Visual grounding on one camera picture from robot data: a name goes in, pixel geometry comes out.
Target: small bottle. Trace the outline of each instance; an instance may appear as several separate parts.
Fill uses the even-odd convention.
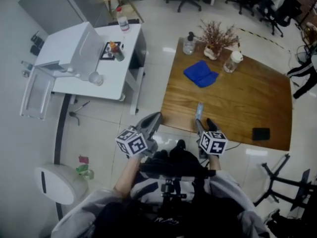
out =
[[[121,30],[127,33],[130,30],[130,26],[127,17],[122,12],[122,7],[117,8],[117,20]]]
[[[183,44],[183,52],[187,55],[191,55],[193,54],[194,50],[195,50],[195,40],[194,40],[194,33],[193,32],[189,32],[189,35],[187,36],[187,38],[184,40],[184,44]]]
[[[239,51],[233,51],[228,60],[224,63],[223,70],[228,73],[234,72],[242,60],[242,54]]]
[[[110,41],[111,52],[114,57],[117,58],[118,61],[122,61],[124,59],[124,55],[119,46],[117,46],[114,42]]]
[[[28,70],[32,70],[33,64],[27,62],[27,61],[21,61],[21,63],[26,67]]]
[[[204,109],[204,104],[202,102],[198,103],[197,110],[196,110],[196,115],[195,115],[195,120],[202,120],[203,116],[203,109]]]

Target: human arm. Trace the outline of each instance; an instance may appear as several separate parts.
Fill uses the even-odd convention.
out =
[[[128,160],[119,180],[114,186],[114,190],[117,191],[122,198],[127,198],[132,189],[132,185],[135,179],[135,175],[139,170],[142,155],[135,156]]]
[[[217,155],[208,155],[209,170],[221,170],[219,157]]]

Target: plastic bottle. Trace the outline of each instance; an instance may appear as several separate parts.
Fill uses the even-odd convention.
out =
[[[224,63],[223,70],[228,73],[234,72],[242,60],[242,54],[239,51],[233,51],[228,60]]]
[[[33,64],[27,62],[27,61],[21,61],[21,63],[26,67],[28,70],[32,70]]]
[[[119,46],[117,46],[114,42],[110,41],[111,52],[114,57],[117,58],[118,61],[122,61],[124,59],[124,55]]]
[[[129,22],[127,17],[122,12],[122,7],[117,8],[117,20],[121,30],[126,33],[130,30]]]
[[[195,50],[195,40],[194,40],[194,33],[189,32],[189,35],[184,40],[183,44],[183,52],[187,55],[192,55]]]

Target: small plant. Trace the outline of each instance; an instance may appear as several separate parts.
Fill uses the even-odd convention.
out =
[[[226,31],[220,29],[221,22],[210,21],[205,23],[201,19],[202,25],[199,27],[203,30],[202,37],[198,40],[205,43],[207,48],[211,49],[215,54],[219,54],[223,48],[233,46],[239,42],[239,37],[235,35],[235,26],[232,25]]]

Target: black stand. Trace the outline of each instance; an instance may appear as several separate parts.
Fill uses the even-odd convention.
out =
[[[275,28],[277,28],[277,30],[280,31],[280,33],[281,33],[281,37],[284,36],[282,30],[278,27],[278,25],[277,25],[277,23],[275,22],[274,19],[262,17],[262,18],[260,18],[260,22],[262,22],[262,21],[271,23],[271,25],[272,25],[272,35],[275,34]]]
[[[305,21],[305,19],[308,17],[309,13],[311,13],[311,11],[313,10],[315,4],[316,4],[316,1],[314,1],[313,5],[310,7],[309,11],[306,13],[306,15],[301,20],[301,22],[299,22],[298,24],[295,24],[299,30],[302,30],[301,25]]]
[[[242,7],[247,9],[250,13],[251,16],[254,17],[254,12],[253,9],[251,7],[249,7],[246,3],[244,3],[242,0],[226,0],[225,3],[228,4],[228,2],[235,2],[237,4],[239,4],[240,9],[239,9],[239,14],[242,14]]]
[[[314,192],[314,190],[317,189],[317,185],[311,185],[311,184],[308,184],[308,183],[305,183],[302,181],[298,182],[298,181],[292,181],[292,180],[277,177],[279,172],[285,166],[285,164],[289,158],[290,158],[289,154],[286,154],[285,160],[283,161],[283,163],[278,167],[278,169],[274,173],[272,173],[272,171],[268,168],[266,163],[262,164],[262,167],[265,168],[271,181],[270,181],[268,190],[263,194],[263,196],[258,201],[254,202],[255,206],[258,206],[264,199],[268,198],[268,196],[272,196],[276,203],[279,202],[279,200],[277,199],[279,197],[279,198],[281,198],[289,203],[292,203],[296,206],[306,208],[307,204],[303,203],[302,200],[300,200],[298,198],[292,199],[290,197],[284,196],[284,195],[272,190],[274,181],[279,181],[279,182],[286,183],[289,185],[297,186],[299,188],[303,188],[307,191],[307,194],[312,194]]]

